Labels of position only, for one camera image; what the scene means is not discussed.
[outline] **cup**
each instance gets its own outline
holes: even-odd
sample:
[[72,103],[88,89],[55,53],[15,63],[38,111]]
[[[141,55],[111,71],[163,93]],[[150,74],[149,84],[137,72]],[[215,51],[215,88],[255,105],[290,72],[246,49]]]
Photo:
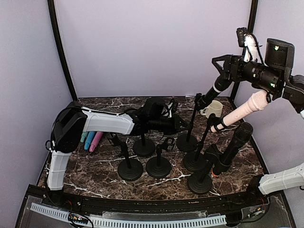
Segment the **cup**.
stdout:
[[222,115],[223,104],[219,101],[212,101],[206,108],[200,111],[201,115],[205,115],[207,118],[214,113],[216,117],[220,117]]

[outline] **brown marble surface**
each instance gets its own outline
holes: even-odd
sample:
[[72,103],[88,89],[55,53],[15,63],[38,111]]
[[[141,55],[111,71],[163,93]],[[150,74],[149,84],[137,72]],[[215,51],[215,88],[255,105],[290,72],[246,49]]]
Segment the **brown marble surface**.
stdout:
[[[123,110],[134,107],[141,107],[146,97],[123,97],[123,98],[84,98],[80,99],[83,106],[104,110],[109,112],[122,112]],[[190,121],[193,111],[193,98],[177,97],[179,102],[177,113],[187,122]],[[222,115],[226,115],[233,109],[227,98],[217,98],[223,105]],[[192,134],[200,140],[206,126],[206,117],[196,115]],[[230,126],[222,133],[209,133],[204,149],[215,143],[220,151],[224,151],[235,129],[240,122]],[[123,158],[119,158],[119,147],[112,147],[104,136],[93,153],[84,150],[83,143],[79,144],[77,150],[71,155],[66,176],[64,179],[65,192],[84,196],[120,199],[120,200],[184,200],[201,197],[211,197],[227,195],[245,191],[251,178],[263,173],[250,143],[247,143],[235,157],[232,167],[220,177],[214,178],[213,188],[204,195],[194,195],[187,188],[187,177],[191,172],[182,165],[185,153],[180,152],[176,146],[172,152],[163,151],[162,155],[167,158],[172,165],[169,176],[164,179],[154,179],[145,171],[145,164],[149,158],[139,158],[134,155],[132,146],[139,137],[118,135],[121,140],[127,141],[130,157],[138,159],[144,167],[144,173],[140,179],[134,182],[126,182],[117,174],[117,167]],[[162,134],[152,131],[148,136],[155,144],[163,142]],[[43,186],[45,172],[42,173],[39,186]]]

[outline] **white wall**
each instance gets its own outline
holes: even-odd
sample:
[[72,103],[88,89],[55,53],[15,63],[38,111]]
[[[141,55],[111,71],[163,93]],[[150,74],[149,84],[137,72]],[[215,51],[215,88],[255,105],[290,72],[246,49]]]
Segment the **white wall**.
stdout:
[[[292,75],[304,75],[304,1],[259,1],[254,34],[263,45],[265,56],[267,38],[276,38],[295,46]],[[241,83],[236,104],[241,105],[255,92],[249,83]],[[271,173],[297,166],[304,162],[304,120],[291,104],[278,99],[265,110],[246,118],[254,127],[254,139],[258,144]],[[299,188],[287,190],[286,197],[297,227],[304,228],[304,195]]]
[[47,155],[45,140],[71,101],[46,0],[0,1],[0,227],[15,227],[28,184]]
[[[195,95],[219,75],[213,57],[240,54],[251,0],[57,0],[79,97]],[[231,89],[223,95],[229,95]]]

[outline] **mug handle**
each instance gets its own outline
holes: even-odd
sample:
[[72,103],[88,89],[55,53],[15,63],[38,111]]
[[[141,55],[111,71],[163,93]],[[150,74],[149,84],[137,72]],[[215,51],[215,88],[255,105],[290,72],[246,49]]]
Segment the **mug handle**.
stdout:
[[207,115],[207,111],[208,111],[208,108],[204,108],[203,110],[200,111],[200,114]]

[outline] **black stand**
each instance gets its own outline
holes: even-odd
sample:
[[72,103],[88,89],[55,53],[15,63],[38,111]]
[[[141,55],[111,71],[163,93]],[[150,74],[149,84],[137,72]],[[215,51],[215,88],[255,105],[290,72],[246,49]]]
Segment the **black stand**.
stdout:
[[196,137],[194,137],[191,132],[193,129],[193,123],[194,123],[194,119],[195,119],[195,114],[198,108],[198,101],[201,98],[201,94],[196,94],[195,96],[195,100],[194,100],[194,110],[192,113],[192,117],[191,117],[191,121],[189,123],[189,130],[187,132],[187,134],[182,134],[180,135],[177,140],[176,140],[176,146],[180,151],[183,152],[192,152],[195,151],[195,149],[198,146],[198,140],[196,139]]
[[144,134],[141,139],[137,140],[133,145],[133,151],[140,157],[149,157],[155,151],[155,144],[152,140],[146,139]]
[[162,150],[170,151],[174,147],[174,139],[167,138],[163,144],[156,146],[157,156],[150,158],[146,164],[147,173],[154,178],[165,178],[171,172],[171,164],[168,159],[162,157]]
[[187,153],[183,158],[183,164],[185,168],[191,172],[202,171],[207,161],[203,158],[203,155],[200,153],[204,147],[204,142],[207,137],[207,134],[212,126],[212,123],[215,119],[215,114],[211,114],[207,120],[207,126],[201,141],[198,142],[198,148],[196,152]]
[[118,139],[116,134],[111,133],[109,141],[113,146],[120,146],[124,160],[118,165],[118,175],[125,181],[135,181],[143,174],[143,165],[136,159],[129,158],[128,146]]
[[207,162],[202,172],[195,172],[188,178],[188,188],[197,195],[205,194],[212,188],[212,180],[208,175],[213,163]]

